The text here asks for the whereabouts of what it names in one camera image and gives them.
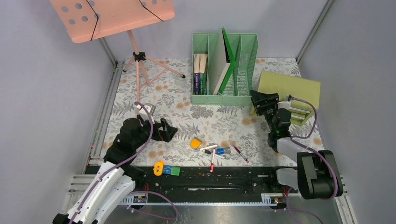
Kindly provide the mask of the olive green drawer box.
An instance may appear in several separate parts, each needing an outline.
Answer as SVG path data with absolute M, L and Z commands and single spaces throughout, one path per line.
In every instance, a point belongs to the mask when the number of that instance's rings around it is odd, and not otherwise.
M 318 81 L 284 74 L 262 71 L 257 91 L 266 94 L 277 93 L 280 101 L 288 95 L 303 99 L 319 109 L 321 83 Z M 313 116 L 312 108 L 303 102 L 293 100 L 290 111 L 291 123 L 302 126 Z

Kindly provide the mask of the yellow blue green toy block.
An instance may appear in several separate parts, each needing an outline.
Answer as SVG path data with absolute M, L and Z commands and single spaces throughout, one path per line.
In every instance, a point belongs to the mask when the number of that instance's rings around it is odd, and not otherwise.
M 181 168 L 178 166 L 165 165 L 164 161 L 158 161 L 154 164 L 153 172 L 156 176 L 161 175 L 180 175 Z

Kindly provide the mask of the green file organizer rack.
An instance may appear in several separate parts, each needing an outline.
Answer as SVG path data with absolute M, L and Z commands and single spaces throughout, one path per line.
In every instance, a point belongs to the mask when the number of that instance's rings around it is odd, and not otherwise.
M 235 56 L 236 66 L 226 89 L 222 95 L 211 95 L 209 92 L 205 95 L 197 95 L 195 81 L 192 80 L 191 103 L 193 105 L 251 105 L 250 90 L 253 89 L 252 80 L 258 50 L 257 34 L 228 33 L 227 36 Z

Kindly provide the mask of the treehouse paperback book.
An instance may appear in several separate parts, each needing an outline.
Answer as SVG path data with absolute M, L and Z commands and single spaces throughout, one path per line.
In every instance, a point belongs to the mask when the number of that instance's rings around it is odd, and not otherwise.
M 207 54 L 199 54 L 200 95 L 206 94 Z

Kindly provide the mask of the purple paperback book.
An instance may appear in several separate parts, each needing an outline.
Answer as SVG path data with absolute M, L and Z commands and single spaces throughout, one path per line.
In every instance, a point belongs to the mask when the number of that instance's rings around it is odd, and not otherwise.
M 199 64 L 200 58 L 198 54 L 193 55 L 193 83 L 194 83 L 194 94 L 198 95 L 200 92 L 200 78 L 199 78 Z

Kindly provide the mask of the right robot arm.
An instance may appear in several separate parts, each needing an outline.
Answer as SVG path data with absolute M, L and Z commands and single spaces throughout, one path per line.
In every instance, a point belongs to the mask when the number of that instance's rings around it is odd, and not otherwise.
M 289 132 L 293 96 L 280 101 L 277 93 L 251 90 L 251 101 L 257 115 L 265 117 L 270 128 L 268 145 L 286 155 L 296 168 L 280 168 L 268 179 L 269 189 L 280 192 L 286 186 L 299 191 L 304 199 L 333 199 L 344 192 L 335 157 L 330 150 L 316 150 L 297 141 Z

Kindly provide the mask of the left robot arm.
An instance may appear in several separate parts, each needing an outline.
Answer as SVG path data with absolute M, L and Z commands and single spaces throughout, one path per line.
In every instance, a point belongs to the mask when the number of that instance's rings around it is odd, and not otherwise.
M 52 222 L 103 224 L 122 199 L 144 188 L 144 171 L 131 164 L 138 153 L 150 140 L 170 142 L 177 131 L 164 118 L 160 122 L 141 116 L 125 120 L 81 198 L 65 214 L 58 213 Z

